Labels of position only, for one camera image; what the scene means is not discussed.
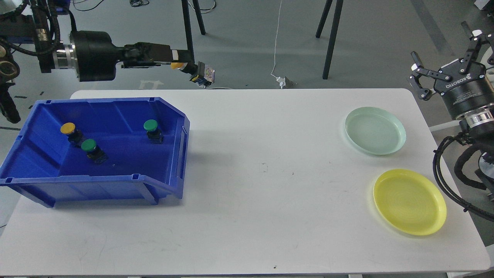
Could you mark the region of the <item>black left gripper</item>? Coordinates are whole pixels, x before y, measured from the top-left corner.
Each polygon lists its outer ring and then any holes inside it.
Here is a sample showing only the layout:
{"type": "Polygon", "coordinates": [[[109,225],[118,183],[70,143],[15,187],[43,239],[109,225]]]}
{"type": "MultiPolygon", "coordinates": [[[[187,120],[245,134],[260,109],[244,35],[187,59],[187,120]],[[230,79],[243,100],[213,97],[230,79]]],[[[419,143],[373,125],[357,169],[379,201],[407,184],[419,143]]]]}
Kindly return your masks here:
{"type": "Polygon", "coordinates": [[[79,81],[112,81],[118,62],[122,62],[122,68],[152,68],[193,62],[193,55],[189,50],[148,42],[115,46],[109,34],[102,31],[71,31],[69,42],[54,51],[54,68],[75,70],[79,81]]]}

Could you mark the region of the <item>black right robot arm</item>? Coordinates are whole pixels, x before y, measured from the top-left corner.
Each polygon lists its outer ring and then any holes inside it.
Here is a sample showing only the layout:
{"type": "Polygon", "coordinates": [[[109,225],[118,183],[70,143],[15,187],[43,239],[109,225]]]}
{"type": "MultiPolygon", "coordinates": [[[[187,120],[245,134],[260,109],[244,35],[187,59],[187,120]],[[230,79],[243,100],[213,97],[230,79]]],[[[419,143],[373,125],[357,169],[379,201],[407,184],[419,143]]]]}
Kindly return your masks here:
{"type": "Polygon", "coordinates": [[[465,212],[492,222],[493,213],[478,208],[451,189],[440,167],[443,153],[454,141],[467,146],[455,162],[455,176],[471,188],[489,191],[489,200],[493,201],[494,91],[487,67],[477,62],[483,45],[493,48],[493,33],[472,30],[465,21],[462,28],[469,34],[464,56],[433,71],[426,69],[413,51],[408,81],[421,100],[440,95],[451,118],[459,121],[461,131],[445,137],[434,151],[433,173],[439,188],[465,212]]]}

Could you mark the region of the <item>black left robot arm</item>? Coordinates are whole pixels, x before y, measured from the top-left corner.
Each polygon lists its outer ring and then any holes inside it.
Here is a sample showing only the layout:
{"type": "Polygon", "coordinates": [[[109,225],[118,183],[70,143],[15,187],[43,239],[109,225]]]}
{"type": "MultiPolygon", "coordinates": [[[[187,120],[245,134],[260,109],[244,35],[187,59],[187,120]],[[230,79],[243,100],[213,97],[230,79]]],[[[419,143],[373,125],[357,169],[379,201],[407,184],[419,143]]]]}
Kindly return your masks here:
{"type": "Polygon", "coordinates": [[[14,53],[37,58],[42,73],[73,69],[79,81],[111,81],[118,63],[122,68],[169,64],[191,75],[192,81],[198,79],[190,41],[186,50],[149,42],[115,46],[106,32],[77,28],[71,11],[75,4],[74,0],[1,1],[1,114],[8,122],[21,120],[9,93],[20,74],[14,53]]]}

